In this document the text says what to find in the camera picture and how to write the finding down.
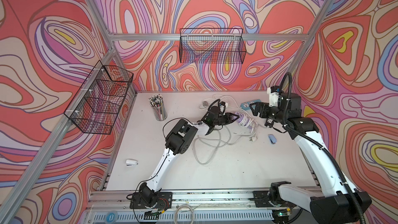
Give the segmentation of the black power strip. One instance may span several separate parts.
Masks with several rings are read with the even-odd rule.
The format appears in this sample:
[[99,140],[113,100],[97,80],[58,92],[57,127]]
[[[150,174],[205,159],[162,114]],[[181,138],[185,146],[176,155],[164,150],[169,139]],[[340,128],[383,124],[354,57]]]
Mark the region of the black power strip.
[[[206,110],[206,113],[207,113],[207,111],[211,107],[218,107],[219,100],[222,101],[223,98],[224,98],[224,96],[222,96],[219,99],[214,98],[213,102],[210,105],[204,105],[203,107],[200,107],[200,109]],[[228,105],[225,113],[233,113],[234,114],[235,112],[247,113],[245,110],[243,110],[242,108],[240,108],[238,106],[231,107],[229,105]],[[229,124],[224,125],[224,126],[217,125],[217,126],[215,126],[215,129],[213,131],[209,131],[209,127],[202,122],[202,119],[198,120],[196,125],[198,128],[201,128],[198,130],[198,132],[199,133],[203,132],[204,135],[200,135],[200,134],[197,135],[197,137],[192,142],[192,149],[193,149],[193,154],[194,154],[196,161],[202,166],[209,164],[213,160],[213,158],[216,155],[216,152],[220,148],[223,148],[225,146],[233,146],[236,143],[238,143],[242,138],[250,139],[250,138],[256,136],[256,133],[257,133],[256,127],[254,129],[249,129],[249,128],[241,127],[239,125],[239,127],[241,127],[244,130],[250,130],[250,133],[249,134],[232,134],[231,130],[228,127]],[[206,146],[212,148],[212,154],[208,158],[208,160],[200,161],[200,159],[198,157],[198,153],[197,153],[197,148],[196,148],[197,142],[200,142],[202,145],[206,145]]]

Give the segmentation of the purple power strip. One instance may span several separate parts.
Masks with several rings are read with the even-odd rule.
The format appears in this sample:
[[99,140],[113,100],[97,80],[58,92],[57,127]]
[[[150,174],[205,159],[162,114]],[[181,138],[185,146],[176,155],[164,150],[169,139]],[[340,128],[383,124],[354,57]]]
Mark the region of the purple power strip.
[[238,116],[236,122],[241,127],[254,129],[257,126],[256,121],[252,117],[250,117],[247,113],[235,112],[234,114]]

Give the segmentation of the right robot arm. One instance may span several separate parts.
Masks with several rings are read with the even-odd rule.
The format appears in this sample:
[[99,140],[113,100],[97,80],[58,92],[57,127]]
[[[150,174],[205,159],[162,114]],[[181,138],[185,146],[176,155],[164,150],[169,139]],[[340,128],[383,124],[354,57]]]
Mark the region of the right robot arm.
[[250,104],[255,117],[265,120],[265,126],[282,126],[299,147],[315,173],[321,192],[305,190],[288,181],[271,184],[267,199],[278,206],[292,203],[311,213],[319,224],[366,223],[365,212],[372,204],[370,195],[360,191],[344,174],[329,152],[315,122],[302,115],[301,97],[292,92],[292,75],[287,72],[279,86],[268,90],[269,101]]

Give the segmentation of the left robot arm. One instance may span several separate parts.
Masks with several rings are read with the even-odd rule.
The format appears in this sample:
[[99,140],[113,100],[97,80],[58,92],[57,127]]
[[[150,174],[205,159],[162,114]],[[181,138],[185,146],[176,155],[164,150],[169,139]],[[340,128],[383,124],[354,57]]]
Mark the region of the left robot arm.
[[165,150],[151,176],[139,182],[134,193],[126,196],[130,209],[157,209],[163,212],[172,207],[173,193],[163,191],[163,179],[178,156],[186,153],[198,134],[209,135],[216,127],[224,127],[239,119],[239,115],[226,111],[226,102],[220,99],[210,104],[205,115],[197,122],[179,118],[165,135]]

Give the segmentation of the small blue plug cover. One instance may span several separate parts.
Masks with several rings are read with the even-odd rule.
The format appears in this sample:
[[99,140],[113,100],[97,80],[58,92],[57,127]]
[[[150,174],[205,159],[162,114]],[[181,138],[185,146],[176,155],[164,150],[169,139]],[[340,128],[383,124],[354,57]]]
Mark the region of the small blue plug cover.
[[270,141],[271,144],[276,144],[277,143],[277,138],[274,135],[269,134],[268,138],[269,138],[269,141]]

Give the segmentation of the metal pen cup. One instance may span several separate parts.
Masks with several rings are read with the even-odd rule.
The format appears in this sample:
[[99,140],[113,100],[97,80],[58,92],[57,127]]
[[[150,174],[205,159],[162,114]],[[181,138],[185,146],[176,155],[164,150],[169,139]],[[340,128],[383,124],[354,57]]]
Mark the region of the metal pen cup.
[[157,121],[164,121],[167,119],[165,104],[162,95],[154,94],[149,99],[150,106],[154,112]]

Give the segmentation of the small white cap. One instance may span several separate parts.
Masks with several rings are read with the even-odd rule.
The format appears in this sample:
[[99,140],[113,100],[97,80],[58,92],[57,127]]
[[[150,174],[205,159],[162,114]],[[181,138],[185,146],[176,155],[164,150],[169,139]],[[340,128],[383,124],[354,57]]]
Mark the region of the small white cap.
[[138,165],[138,161],[134,159],[126,159],[125,164],[127,166],[136,166]]

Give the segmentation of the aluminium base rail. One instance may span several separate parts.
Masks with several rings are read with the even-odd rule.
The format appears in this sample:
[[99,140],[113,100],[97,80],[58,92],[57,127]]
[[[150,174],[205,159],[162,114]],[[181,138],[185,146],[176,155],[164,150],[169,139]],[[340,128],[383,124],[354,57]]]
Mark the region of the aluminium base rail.
[[172,207],[157,217],[145,216],[147,209],[130,209],[128,191],[99,191],[91,195],[80,224],[271,224],[276,217],[306,217],[292,203],[263,207],[268,188],[173,190]]

